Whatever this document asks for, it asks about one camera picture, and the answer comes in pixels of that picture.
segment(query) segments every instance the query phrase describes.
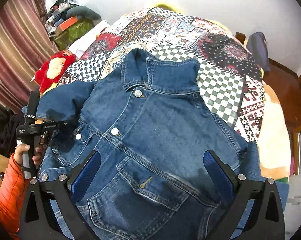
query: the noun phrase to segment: red plush toy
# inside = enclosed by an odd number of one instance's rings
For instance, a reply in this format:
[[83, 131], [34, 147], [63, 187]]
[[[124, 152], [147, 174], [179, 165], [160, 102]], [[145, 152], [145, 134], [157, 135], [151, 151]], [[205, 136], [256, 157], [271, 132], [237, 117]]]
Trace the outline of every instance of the red plush toy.
[[58, 83], [66, 69], [75, 61], [76, 55], [69, 50], [52, 55], [35, 74], [35, 81], [40, 85], [39, 91], [44, 93], [53, 83]]

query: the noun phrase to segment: curtain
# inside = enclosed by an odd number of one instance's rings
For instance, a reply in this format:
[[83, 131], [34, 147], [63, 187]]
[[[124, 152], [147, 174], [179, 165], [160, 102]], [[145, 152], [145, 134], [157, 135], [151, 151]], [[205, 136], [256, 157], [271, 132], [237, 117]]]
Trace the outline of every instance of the curtain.
[[36, 70], [58, 51], [47, 35], [45, 0], [8, 0], [0, 11], [0, 103], [18, 113], [38, 86]]

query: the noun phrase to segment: patchwork bedspread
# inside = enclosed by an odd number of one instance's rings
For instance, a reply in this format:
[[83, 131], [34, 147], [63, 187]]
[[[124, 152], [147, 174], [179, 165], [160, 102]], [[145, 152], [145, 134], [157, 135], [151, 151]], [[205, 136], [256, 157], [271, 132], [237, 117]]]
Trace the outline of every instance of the patchwork bedspread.
[[124, 15], [66, 70], [58, 85], [103, 79], [134, 48], [160, 60], [197, 59], [197, 84], [209, 110], [246, 141], [257, 142], [264, 108], [260, 70], [235, 37], [205, 19], [157, 7]]

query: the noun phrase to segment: bed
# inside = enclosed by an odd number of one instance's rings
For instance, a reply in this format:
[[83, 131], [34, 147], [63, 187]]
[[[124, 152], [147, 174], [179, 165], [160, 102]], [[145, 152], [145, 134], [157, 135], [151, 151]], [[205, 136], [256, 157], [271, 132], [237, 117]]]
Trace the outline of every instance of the bed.
[[209, 110], [247, 142], [257, 143], [262, 176], [287, 182], [291, 153], [280, 103], [251, 53], [225, 26], [155, 7], [122, 16], [96, 40], [96, 33], [91, 35], [81, 38], [93, 42], [57, 86], [103, 79], [134, 48], [160, 60], [195, 58], [201, 64], [197, 84]]

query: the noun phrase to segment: orange puffer jacket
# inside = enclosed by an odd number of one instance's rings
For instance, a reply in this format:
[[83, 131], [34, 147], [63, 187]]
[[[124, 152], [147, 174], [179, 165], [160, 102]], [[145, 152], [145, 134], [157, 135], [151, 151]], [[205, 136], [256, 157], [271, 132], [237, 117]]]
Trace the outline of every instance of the orange puffer jacket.
[[28, 184], [29, 179], [24, 180], [21, 167], [12, 154], [0, 187], [0, 222], [13, 239], [19, 239], [16, 233]]

